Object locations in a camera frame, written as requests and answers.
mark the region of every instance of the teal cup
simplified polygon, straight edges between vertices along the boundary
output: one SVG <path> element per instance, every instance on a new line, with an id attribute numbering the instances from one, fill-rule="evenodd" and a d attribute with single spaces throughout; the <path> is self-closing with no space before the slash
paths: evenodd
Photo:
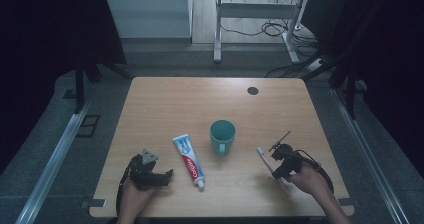
<path id="1" fill-rule="evenodd" d="M 215 121 L 210 128 L 212 149 L 219 155 L 227 154 L 236 137 L 236 127 L 227 120 Z"/>

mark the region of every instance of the floor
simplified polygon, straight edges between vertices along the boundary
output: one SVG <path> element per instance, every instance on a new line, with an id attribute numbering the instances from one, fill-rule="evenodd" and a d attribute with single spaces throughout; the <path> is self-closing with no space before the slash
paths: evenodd
<path id="1" fill-rule="evenodd" d="M 290 59 L 280 37 L 261 34 L 250 37 L 223 32 L 222 63 L 213 62 L 214 27 L 201 16 L 210 17 L 197 8 L 213 5 L 206 0 L 196 1 L 193 23 L 193 42 L 169 42 L 122 40 L 128 65 L 120 67 L 135 76 L 222 76 L 222 77 L 279 77 L 282 67 L 290 66 Z M 260 30 L 263 20 L 228 20 L 225 28 L 254 33 Z M 302 28 L 299 35 L 310 35 Z M 310 54 L 313 48 L 307 49 Z M 305 60 L 308 56 L 300 55 Z M 90 200 L 113 138 L 120 111 L 126 98 L 130 80 L 99 66 L 102 72 L 100 83 L 86 81 L 87 115 L 98 115 L 100 121 L 91 137 L 75 137 L 57 175 L 47 189 L 45 201 L 41 202 L 32 220 L 35 223 L 113 223 L 113 219 L 95 219 L 88 213 Z M 311 69 L 304 68 L 291 75 L 301 76 Z M 424 181 L 390 134 L 381 126 L 362 100 L 355 96 L 357 118 L 352 121 L 343 112 L 343 88 L 329 88 L 327 80 L 331 70 L 308 81 L 308 91 L 317 110 L 328 142 L 332 148 L 343 179 L 355 206 L 351 217 L 354 223 L 418 223 L 424 224 Z M 14 223 L 18 220 L 34 187 L 39 182 L 46 164 L 56 146 L 63 139 L 64 131 L 73 118 L 75 99 L 66 97 L 74 89 L 74 74 L 68 73 L 56 82 L 55 95 L 27 138 L 22 149 L 0 177 L 0 222 Z M 76 134 L 87 134 L 80 127 Z M 364 150 L 361 142 L 368 149 Z M 370 165 L 375 160 L 377 167 Z M 403 221 L 394 218 L 396 213 L 405 213 Z M 142 222 L 171 223 L 182 220 L 145 220 Z M 183 220 L 194 223 L 194 220 Z M 286 223 L 286 219 L 237 220 L 243 223 Z"/>

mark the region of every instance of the toothpaste label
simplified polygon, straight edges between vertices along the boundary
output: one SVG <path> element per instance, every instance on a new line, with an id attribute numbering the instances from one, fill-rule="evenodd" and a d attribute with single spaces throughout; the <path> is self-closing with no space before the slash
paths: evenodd
<path id="1" fill-rule="evenodd" d="M 199 170 L 197 169 L 196 163 L 188 156 L 183 155 L 184 162 L 187 165 L 188 171 L 191 177 L 194 179 L 199 177 Z"/>

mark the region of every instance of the table top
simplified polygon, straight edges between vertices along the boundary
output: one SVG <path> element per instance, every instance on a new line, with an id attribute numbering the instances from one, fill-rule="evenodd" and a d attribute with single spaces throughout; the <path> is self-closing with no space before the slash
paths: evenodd
<path id="1" fill-rule="evenodd" d="M 256 87 L 258 94 L 248 93 Z M 218 119 L 237 129 L 226 156 L 211 148 L 209 127 Z M 119 181 L 130 159 L 146 148 L 159 156 L 154 173 L 174 169 L 143 211 L 145 217 L 324 216 L 314 199 L 286 183 L 288 197 L 256 152 L 284 143 L 302 149 L 331 177 L 336 198 L 349 198 L 304 82 L 300 79 L 137 77 L 133 80 L 91 207 L 94 217 L 116 216 Z M 189 134 L 205 174 L 205 190 L 192 182 L 172 139 Z M 277 168 L 270 153 L 265 156 Z M 348 215 L 353 206 L 343 206 Z"/>

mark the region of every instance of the table leg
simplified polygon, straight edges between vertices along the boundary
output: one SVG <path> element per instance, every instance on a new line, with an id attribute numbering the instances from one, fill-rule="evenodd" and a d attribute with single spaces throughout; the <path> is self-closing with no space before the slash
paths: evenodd
<path id="1" fill-rule="evenodd" d="M 296 50 L 293 47 L 291 39 L 293 37 L 293 31 L 296 27 L 297 19 L 299 18 L 300 11 L 302 10 L 303 0 L 298 0 L 293 16 L 291 17 L 290 24 L 287 33 L 283 33 L 284 44 L 286 44 L 287 51 L 289 52 L 292 63 L 299 63 Z"/>
<path id="2" fill-rule="evenodd" d="M 213 50 L 214 62 L 221 62 L 221 8 L 222 8 L 222 0 L 217 0 L 216 30 L 215 30 L 215 42 L 214 42 L 214 50 Z"/>

